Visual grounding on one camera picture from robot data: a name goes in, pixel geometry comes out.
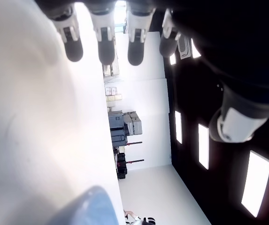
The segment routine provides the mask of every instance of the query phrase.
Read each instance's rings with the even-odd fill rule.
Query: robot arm
[[[62,40],[65,43],[67,57],[71,61],[80,60],[83,50],[79,36],[77,15],[73,6],[74,0],[36,0],[36,2],[48,18],[53,21],[58,32],[61,34]],[[113,43],[115,23],[113,11],[116,0],[85,0],[84,2],[91,13],[94,31],[96,32],[99,59],[102,64],[110,65],[115,57]],[[233,54],[236,58],[232,56],[232,53],[237,51],[237,46],[240,43],[237,44],[233,40],[227,40],[227,37],[230,37],[227,31],[224,32],[224,29],[230,27],[233,20],[231,17],[228,18],[228,15],[224,13],[226,19],[230,19],[229,24],[224,21],[221,22],[221,18],[218,18],[220,13],[218,2],[211,2],[210,6],[212,8],[207,9],[209,13],[206,21],[199,21],[199,18],[197,18],[199,11],[204,13],[204,7],[202,8],[203,10],[191,10],[194,7],[200,7],[197,5],[200,2],[185,3],[179,1],[177,6],[175,4],[176,2],[176,0],[154,0],[152,2],[149,0],[130,0],[128,2],[128,60],[130,64],[137,66],[143,61],[146,34],[149,31],[155,7],[160,5],[166,9],[159,47],[162,56],[169,57],[175,52],[177,40],[181,33],[190,37],[196,37],[196,40],[199,39],[199,42],[196,41],[196,45],[202,50],[202,58],[214,71],[218,71],[224,83],[222,107],[216,112],[209,124],[211,138],[215,141],[226,143],[241,143],[250,140],[253,137],[253,133],[269,118],[269,61],[267,60],[267,62],[264,62],[265,65],[261,65],[253,60],[252,57],[243,57],[240,59],[241,55],[237,56]],[[190,4],[188,7],[189,10],[184,10],[184,7],[178,7],[184,4]],[[236,18],[238,23],[232,24],[231,32],[237,29],[238,32],[236,35],[239,37],[242,36],[242,38],[236,39],[244,42],[244,29],[240,30],[238,27],[244,27],[245,21],[253,17],[249,15],[246,9],[240,16],[242,18]],[[256,41],[252,41],[251,43],[254,43],[254,46],[258,48],[261,46],[261,43],[257,43]],[[231,53],[230,57],[225,56],[225,53]]]

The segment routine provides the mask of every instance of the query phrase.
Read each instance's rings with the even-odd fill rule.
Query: box
[[[122,95],[115,95],[115,100],[121,100],[122,99]]]
[[[129,134],[130,135],[134,135],[134,132],[133,132],[133,122],[132,122],[132,119],[130,117],[130,115],[126,114],[123,116],[124,118],[124,123],[127,124],[127,127],[128,127],[128,130],[129,130]]]
[[[111,95],[111,88],[105,88],[105,95],[106,96]]]
[[[116,88],[111,88],[111,95],[117,95]]]
[[[131,112],[129,115],[131,118],[138,118],[138,115],[136,114],[136,112]]]
[[[127,139],[124,130],[111,130],[111,142],[112,147],[125,146],[127,144]]]
[[[108,115],[109,127],[112,128],[124,128],[124,119],[121,114]]]
[[[115,97],[114,96],[107,96],[107,101],[108,102],[115,101]]]
[[[139,119],[139,117],[132,118],[132,122],[133,122],[133,133],[134,133],[134,135],[143,134],[142,121]]]
[[[107,103],[107,107],[114,107],[115,106],[115,102],[106,102]]]

